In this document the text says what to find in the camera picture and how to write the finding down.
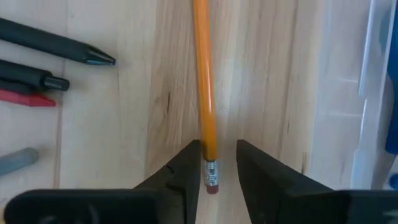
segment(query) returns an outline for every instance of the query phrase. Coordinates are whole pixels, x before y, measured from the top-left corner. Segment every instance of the red pen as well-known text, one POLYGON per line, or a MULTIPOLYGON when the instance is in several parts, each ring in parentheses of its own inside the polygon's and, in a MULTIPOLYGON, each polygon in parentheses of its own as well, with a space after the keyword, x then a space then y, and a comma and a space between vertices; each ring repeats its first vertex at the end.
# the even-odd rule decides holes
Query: red pen
POLYGON ((54 107, 56 102, 40 94, 21 95, 12 91, 0 90, 0 100, 31 107, 54 107))

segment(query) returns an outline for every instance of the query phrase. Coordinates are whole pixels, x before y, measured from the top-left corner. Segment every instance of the wooden surface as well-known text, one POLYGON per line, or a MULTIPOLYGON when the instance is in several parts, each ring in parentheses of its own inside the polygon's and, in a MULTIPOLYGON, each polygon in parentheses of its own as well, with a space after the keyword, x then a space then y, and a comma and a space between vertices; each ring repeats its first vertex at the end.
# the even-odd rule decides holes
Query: wooden surface
MULTIPOLYGON (((202 186, 197 223, 248 223, 237 139, 307 172, 322 20, 317 0, 211 0, 220 192, 202 186)), ((132 188, 200 137, 192 2, 0 0, 0 17, 93 44, 116 67, 0 42, 0 58, 71 81, 60 106, 0 102, 0 154, 40 151, 0 178, 0 207, 37 188, 132 188)))

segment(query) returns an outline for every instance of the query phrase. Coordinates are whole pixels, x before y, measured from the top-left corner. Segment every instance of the pencil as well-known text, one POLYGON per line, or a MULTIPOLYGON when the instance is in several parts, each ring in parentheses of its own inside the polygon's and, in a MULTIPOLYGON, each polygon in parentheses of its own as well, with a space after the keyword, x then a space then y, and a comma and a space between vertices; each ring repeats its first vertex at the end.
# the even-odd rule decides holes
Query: pencil
POLYGON ((205 158, 205 184, 209 194, 218 192, 216 118, 213 97, 208 0, 193 0, 197 47, 201 135, 205 158))

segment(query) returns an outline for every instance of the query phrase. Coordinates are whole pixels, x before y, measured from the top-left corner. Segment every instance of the pen clip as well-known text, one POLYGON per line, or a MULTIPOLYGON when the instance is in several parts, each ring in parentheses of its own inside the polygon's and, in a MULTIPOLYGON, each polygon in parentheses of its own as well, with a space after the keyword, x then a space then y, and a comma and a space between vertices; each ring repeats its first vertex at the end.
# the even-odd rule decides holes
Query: pen clip
POLYGON ((23 95, 32 95, 35 91, 32 87, 18 83, 10 82, 5 80, 0 80, 0 89, 13 91, 15 93, 20 93, 23 95))

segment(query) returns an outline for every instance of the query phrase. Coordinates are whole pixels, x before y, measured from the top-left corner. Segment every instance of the light wood grain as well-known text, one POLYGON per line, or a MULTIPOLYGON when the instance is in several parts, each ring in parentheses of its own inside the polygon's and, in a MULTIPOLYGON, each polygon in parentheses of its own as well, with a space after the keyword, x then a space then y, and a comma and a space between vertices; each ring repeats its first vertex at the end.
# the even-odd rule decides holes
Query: light wood grain
MULTIPOLYGON (((210 2, 220 192, 209 196, 202 184, 197 223, 249 223, 236 170, 237 139, 307 170, 319 2, 210 2)), ((64 64, 0 42, 1 58, 50 69, 72 84, 55 110, 0 103, 0 152, 45 150, 36 165, 0 179, 0 206, 34 188, 133 188, 200 138, 191 1, 0 4, 0 17, 93 44, 118 59, 116 67, 64 64)))

